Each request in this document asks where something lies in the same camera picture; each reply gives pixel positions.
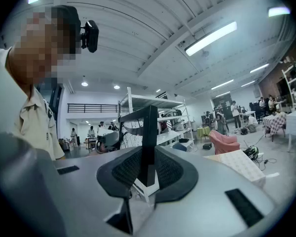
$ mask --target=white shelving unit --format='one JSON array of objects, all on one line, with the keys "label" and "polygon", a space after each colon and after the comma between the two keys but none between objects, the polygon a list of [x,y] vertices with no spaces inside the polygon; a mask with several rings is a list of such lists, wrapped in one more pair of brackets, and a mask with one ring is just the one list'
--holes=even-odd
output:
[{"label": "white shelving unit", "polygon": [[295,98],[294,98],[294,95],[293,95],[293,93],[292,93],[291,83],[294,82],[294,81],[296,81],[296,78],[293,79],[293,80],[288,81],[288,78],[287,78],[287,76],[286,76],[286,73],[288,73],[292,68],[293,68],[293,65],[291,65],[291,66],[290,66],[288,69],[286,69],[285,71],[282,70],[282,73],[283,73],[284,78],[285,78],[285,80],[286,80],[286,83],[287,83],[287,85],[288,85],[288,89],[290,90],[290,94],[291,94],[291,98],[292,98],[292,102],[293,102],[292,111],[295,111],[296,103],[294,102],[294,99],[295,99]]},{"label": "white shelving unit", "polygon": [[[177,138],[177,137],[184,138],[184,133],[189,132],[191,135],[191,139],[188,142],[182,143],[182,144],[186,147],[191,146],[192,150],[194,151],[194,139],[193,139],[193,134],[192,134],[192,130],[191,130],[191,122],[189,120],[189,115],[187,112],[185,101],[178,102],[178,101],[167,100],[167,99],[163,99],[163,98],[154,98],[154,97],[133,95],[131,93],[131,88],[127,87],[127,95],[118,103],[121,105],[122,108],[129,108],[129,113],[132,113],[134,109],[139,110],[139,109],[148,107],[150,105],[154,105],[158,109],[173,109],[176,107],[184,106],[185,110],[183,111],[183,113],[186,111],[186,115],[158,118],[157,121],[159,122],[159,121],[167,121],[167,120],[171,120],[171,119],[187,118],[189,128],[187,128],[183,131],[170,130],[169,132],[157,135],[157,145],[160,145],[164,142],[167,142],[167,141]],[[159,182],[158,182],[157,174],[155,174],[155,184],[154,185],[146,187],[138,179],[136,179],[135,184],[133,186],[141,195],[145,196],[146,202],[148,203],[149,196],[152,193],[159,190]]]}]

